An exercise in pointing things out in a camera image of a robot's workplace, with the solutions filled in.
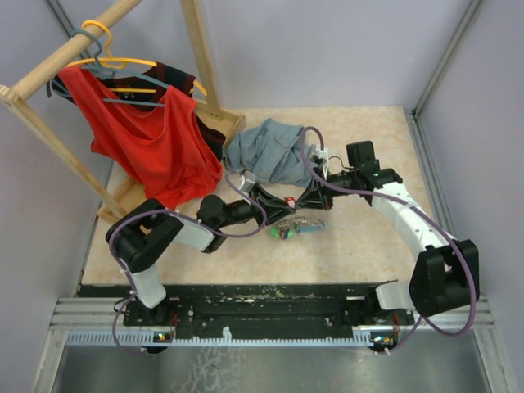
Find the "bunch of keys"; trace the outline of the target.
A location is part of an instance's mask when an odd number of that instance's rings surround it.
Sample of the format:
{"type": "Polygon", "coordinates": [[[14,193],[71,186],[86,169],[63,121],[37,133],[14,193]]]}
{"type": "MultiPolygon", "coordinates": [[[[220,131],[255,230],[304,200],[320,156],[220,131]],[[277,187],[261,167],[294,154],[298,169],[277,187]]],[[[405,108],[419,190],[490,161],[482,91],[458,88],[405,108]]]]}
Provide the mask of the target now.
{"type": "Polygon", "coordinates": [[[297,216],[278,221],[271,227],[269,234],[279,240],[288,240],[301,233],[311,233],[325,228],[326,224],[321,219],[297,216]]]}

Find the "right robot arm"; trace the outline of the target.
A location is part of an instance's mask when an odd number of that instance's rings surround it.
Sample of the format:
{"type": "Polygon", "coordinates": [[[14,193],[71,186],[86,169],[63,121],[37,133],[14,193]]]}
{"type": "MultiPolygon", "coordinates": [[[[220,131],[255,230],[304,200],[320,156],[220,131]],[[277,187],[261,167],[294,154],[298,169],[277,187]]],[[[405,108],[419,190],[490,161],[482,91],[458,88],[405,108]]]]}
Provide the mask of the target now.
{"type": "Polygon", "coordinates": [[[332,174],[328,150],[322,142],[300,149],[305,168],[313,180],[333,198],[357,195],[381,213],[397,232],[415,259],[411,278],[385,282],[372,290],[366,315],[382,324],[397,309],[411,309],[430,322],[431,317],[467,306],[467,328],[477,311],[479,253],[470,240],[460,241],[440,227],[411,197],[402,178],[393,169],[383,169],[373,143],[363,141],[346,147],[349,169],[332,174]]]}

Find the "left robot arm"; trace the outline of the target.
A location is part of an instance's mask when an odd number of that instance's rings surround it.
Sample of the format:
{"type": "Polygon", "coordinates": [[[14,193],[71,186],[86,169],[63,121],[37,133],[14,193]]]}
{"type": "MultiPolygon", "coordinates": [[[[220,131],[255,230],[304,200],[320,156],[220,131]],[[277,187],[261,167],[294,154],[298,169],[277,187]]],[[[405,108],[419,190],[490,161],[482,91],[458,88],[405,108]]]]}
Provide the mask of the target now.
{"type": "Polygon", "coordinates": [[[216,195],[201,200],[196,218],[169,210],[155,198],[143,202],[106,233],[111,255],[124,270],[131,292],[125,313],[130,323],[164,323],[170,315],[167,290],[160,282],[157,260],[175,242],[212,253],[229,237],[223,228],[255,220],[254,235],[296,212],[299,201],[293,197],[278,198],[259,184],[252,186],[246,197],[227,203],[216,195]]]}

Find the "red key tag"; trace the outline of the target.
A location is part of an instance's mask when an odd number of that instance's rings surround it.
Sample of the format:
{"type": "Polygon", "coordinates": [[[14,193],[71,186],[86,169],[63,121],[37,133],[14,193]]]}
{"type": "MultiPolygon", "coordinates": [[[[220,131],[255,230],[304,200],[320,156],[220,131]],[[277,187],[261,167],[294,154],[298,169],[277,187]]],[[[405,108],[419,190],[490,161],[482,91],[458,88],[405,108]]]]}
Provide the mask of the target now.
{"type": "Polygon", "coordinates": [[[294,207],[296,205],[296,199],[292,196],[288,196],[285,198],[285,202],[287,203],[288,206],[290,207],[294,207]]]}

